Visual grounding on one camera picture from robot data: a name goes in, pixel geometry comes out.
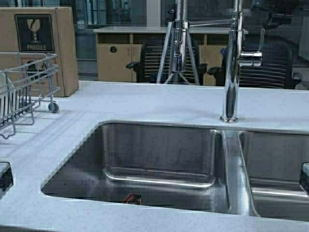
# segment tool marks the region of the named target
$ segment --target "dish rack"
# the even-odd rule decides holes
[[[53,100],[60,90],[54,85],[58,65],[56,54],[0,52],[0,57],[19,65],[0,70],[0,138],[8,139],[16,134],[16,125],[34,124],[41,102],[49,102],[48,110],[58,112]]]

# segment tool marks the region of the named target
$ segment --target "mesh chair back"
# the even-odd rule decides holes
[[[257,42],[245,41],[244,51],[257,51]],[[225,53],[222,74],[216,77],[216,83],[224,86]],[[255,88],[285,88],[294,89],[293,82],[293,52],[285,42],[269,42],[264,44],[263,64],[261,67],[244,66],[240,69],[239,86]]]
[[[149,38],[143,44],[140,53],[140,72],[138,74],[137,82],[150,82],[151,75],[153,75],[153,73],[156,74],[158,73],[163,47],[164,47],[164,38],[162,37]],[[199,50],[197,42],[193,39],[192,39],[192,47],[196,64],[198,66]],[[167,57],[164,64],[163,75],[168,75],[169,73],[169,58],[170,58],[170,46],[168,48]],[[183,75],[187,78],[187,80],[190,83],[195,82],[188,48],[186,55],[186,71],[183,73]]]

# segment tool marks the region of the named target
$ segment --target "black office chair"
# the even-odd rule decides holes
[[[246,41],[244,51],[256,51],[259,44]],[[225,66],[227,52],[222,67],[208,70],[216,78],[217,86],[225,85]],[[295,89],[302,80],[300,73],[293,73],[293,52],[286,42],[264,44],[263,64],[261,67],[245,66],[240,69],[239,86],[256,88]]]
[[[132,62],[126,66],[126,68],[133,69],[136,73],[137,83],[156,83],[163,46],[164,39],[162,37],[152,37],[147,39],[141,49],[140,61]],[[195,40],[192,40],[192,47],[197,64],[199,82],[203,85],[203,76],[207,72],[207,64],[199,64],[199,48]],[[169,75],[169,55],[170,52],[168,49],[161,83],[164,83]],[[186,71],[183,75],[190,83],[195,83],[189,51],[187,51]]]

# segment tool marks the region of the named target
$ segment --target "sink divider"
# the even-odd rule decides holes
[[[239,140],[241,132],[222,131],[229,210],[227,213],[260,217],[254,206],[246,163]]]

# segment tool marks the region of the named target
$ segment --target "double sink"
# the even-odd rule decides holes
[[[306,163],[309,135],[108,123],[87,138],[42,191],[54,197],[309,221]]]

